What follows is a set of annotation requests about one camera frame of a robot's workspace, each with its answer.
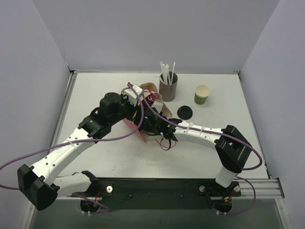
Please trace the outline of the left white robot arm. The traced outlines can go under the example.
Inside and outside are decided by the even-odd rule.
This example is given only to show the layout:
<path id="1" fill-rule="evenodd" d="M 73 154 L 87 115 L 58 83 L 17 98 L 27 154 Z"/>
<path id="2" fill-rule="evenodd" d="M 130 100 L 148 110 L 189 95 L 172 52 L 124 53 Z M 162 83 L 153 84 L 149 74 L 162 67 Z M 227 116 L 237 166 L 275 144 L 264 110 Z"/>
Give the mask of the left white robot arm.
<path id="1" fill-rule="evenodd" d="M 142 114 L 136 106 L 141 94 L 140 89 L 126 89 L 122 94 L 107 93 L 99 107 L 84 118 L 62 147 L 30 167 L 22 165 L 17 170 L 19 189 L 37 210 L 48 208 L 56 198 L 67 194 L 82 192 L 89 197 L 96 194 L 101 185 L 91 172 L 82 171 L 66 178 L 58 175 L 82 152 L 110 133 L 113 125 Z"/>

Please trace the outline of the green paper coffee cup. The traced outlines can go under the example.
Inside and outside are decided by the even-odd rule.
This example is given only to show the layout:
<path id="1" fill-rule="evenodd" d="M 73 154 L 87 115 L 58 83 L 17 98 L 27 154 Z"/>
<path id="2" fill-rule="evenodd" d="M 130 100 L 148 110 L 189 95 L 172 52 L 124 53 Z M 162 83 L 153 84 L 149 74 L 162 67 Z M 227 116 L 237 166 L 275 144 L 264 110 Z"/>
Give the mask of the green paper coffee cup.
<path id="1" fill-rule="evenodd" d="M 199 85 L 195 89 L 194 102 L 198 105 L 203 105 L 208 96 L 210 95 L 211 90 L 206 85 Z"/>

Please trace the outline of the brown paper takeout bag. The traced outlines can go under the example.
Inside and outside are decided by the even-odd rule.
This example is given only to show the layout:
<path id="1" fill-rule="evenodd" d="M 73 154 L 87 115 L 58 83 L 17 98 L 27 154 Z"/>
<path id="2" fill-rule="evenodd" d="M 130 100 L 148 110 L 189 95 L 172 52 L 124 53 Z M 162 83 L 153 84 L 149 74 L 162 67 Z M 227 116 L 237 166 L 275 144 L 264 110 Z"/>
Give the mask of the brown paper takeout bag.
<path id="1" fill-rule="evenodd" d="M 145 143 L 156 141 L 161 149 L 168 151 L 176 146 L 177 139 L 173 135 L 175 126 L 162 120 L 157 112 L 170 122 L 179 124 L 181 119 L 173 118 L 173 114 L 164 103 L 162 96 L 157 92 L 153 83 L 144 83 L 139 86 L 144 90 L 141 101 L 144 108 L 143 121 L 135 134 Z"/>

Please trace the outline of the black plastic cup lid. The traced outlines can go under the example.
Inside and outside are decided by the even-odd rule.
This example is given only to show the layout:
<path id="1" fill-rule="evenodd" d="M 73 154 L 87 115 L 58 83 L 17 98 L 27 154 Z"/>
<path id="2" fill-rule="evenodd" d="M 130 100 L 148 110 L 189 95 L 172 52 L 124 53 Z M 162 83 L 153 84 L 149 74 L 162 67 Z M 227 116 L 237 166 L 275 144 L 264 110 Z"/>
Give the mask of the black plastic cup lid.
<path id="1" fill-rule="evenodd" d="M 189 120 L 193 116 L 193 111 L 192 111 L 191 107 L 189 107 L 187 105 L 183 105 L 178 108 L 177 115 L 182 120 Z"/>

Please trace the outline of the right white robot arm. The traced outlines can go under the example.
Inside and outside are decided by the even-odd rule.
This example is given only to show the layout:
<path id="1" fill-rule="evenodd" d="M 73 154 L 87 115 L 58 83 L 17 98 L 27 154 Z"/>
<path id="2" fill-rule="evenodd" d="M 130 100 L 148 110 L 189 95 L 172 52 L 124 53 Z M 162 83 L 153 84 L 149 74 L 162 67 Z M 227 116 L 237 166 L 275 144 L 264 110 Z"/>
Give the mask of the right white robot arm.
<path id="1" fill-rule="evenodd" d="M 251 149 L 235 141 L 238 139 L 249 144 L 232 125 L 226 128 L 202 127 L 181 119 L 159 117 L 149 109 L 144 113 L 141 129 L 153 135 L 160 135 L 170 142 L 190 142 L 216 150 L 222 166 L 215 181 L 224 188 L 229 187 L 234 178 L 242 172 L 251 153 Z"/>

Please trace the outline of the aluminium frame rail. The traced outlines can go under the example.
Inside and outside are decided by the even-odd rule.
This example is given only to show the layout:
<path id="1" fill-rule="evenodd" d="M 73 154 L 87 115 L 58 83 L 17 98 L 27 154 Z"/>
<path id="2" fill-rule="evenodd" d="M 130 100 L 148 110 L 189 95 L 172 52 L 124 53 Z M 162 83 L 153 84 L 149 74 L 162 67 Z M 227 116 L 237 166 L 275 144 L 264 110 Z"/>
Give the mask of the aluminium frame rail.
<path id="1" fill-rule="evenodd" d="M 33 182 L 31 189 L 27 191 L 26 196 L 38 208 L 45 209 L 56 198 L 87 191 L 97 179 L 99 178 L 76 174 L 74 176 L 58 177 L 50 185 L 37 179 Z M 239 183 L 240 197 L 282 198 L 284 196 L 280 181 L 277 179 L 250 179 L 246 181 L 237 178 L 234 181 Z"/>

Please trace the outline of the grey cylindrical straw holder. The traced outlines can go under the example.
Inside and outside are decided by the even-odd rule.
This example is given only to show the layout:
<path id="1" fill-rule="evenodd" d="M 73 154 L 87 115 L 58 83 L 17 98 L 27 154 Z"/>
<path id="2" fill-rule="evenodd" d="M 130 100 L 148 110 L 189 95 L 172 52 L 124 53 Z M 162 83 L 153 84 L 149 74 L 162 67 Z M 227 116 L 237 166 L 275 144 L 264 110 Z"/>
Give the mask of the grey cylindrical straw holder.
<path id="1" fill-rule="evenodd" d="M 173 73 L 173 83 L 171 85 L 165 85 L 162 81 L 163 75 L 159 77 L 159 94 L 162 96 L 163 101 L 170 102 L 176 97 L 176 88 L 178 83 L 178 76 Z"/>

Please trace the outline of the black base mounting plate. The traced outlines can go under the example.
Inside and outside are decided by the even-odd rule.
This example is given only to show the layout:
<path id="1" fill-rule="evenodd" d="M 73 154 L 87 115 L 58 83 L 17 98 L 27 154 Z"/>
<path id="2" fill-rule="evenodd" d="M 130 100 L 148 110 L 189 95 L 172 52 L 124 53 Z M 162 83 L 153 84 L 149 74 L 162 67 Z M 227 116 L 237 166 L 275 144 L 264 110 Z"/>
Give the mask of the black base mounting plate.
<path id="1" fill-rule="evenodd" d="M 103 204 L 112 210 L 210 209 L 212 199 L 240 197 L 239 183 L 224 188 L 214 179 L 99 178 L 81 195 L 81 209 L 96 210 Z"/>

